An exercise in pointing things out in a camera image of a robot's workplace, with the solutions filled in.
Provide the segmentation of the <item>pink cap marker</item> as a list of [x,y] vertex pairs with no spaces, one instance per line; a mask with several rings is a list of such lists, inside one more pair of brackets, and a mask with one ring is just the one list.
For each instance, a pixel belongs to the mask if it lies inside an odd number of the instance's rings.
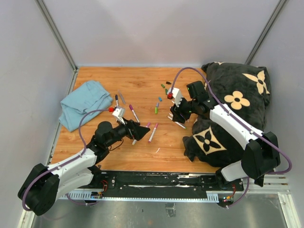
[[153,137],[154,137],[154,135],[155,135],[155,133],[156,133],[156,130],[157,130],[157,128],[158,128],[158,125],[159,125],[159,123],[156,123],[156,125],[155,125],[155,127],[154,127],[154,129],[153,129],[153,131],[152,131],[152,133],[151,133],[151,136],[150,136],[150,138],[149,138],[149,140],[148,140],[148,143],[151,143],[151,142],[152,142],[152,139],[153,139]]

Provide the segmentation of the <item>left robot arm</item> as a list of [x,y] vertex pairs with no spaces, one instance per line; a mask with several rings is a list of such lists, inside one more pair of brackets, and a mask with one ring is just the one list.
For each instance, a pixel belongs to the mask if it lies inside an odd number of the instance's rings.
[[96,164],[109,154],[109,148],[125,137],[139,141],[149,131],[149,127],[133,120],[125,120],[116,127],[108,121],[101,122],[82,151],[58,163],[39,163],[32,168],[18,191],[23,209],[41,216],[70,191],[87,185],[98,187],[102,176],[95,172]]

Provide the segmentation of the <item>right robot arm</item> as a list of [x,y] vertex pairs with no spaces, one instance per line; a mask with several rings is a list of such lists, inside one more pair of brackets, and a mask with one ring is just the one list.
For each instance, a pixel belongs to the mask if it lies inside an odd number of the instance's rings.
[[227,131],[244,151],[241,160],[216,171],[216,186],[220,190],[226,190],[237,179],[251,178],[256,185],[262,187],[264,176],[281,163],[277,136],[251,126],[215,95],[209,97],[201,81],[188,84],[187,90],[191,101],[187,101],[178,88],[171,87],[167,92],[167,98],[174,102],[171,107],[173,120],[184,123],[192,113],[209,112],[210,119]]

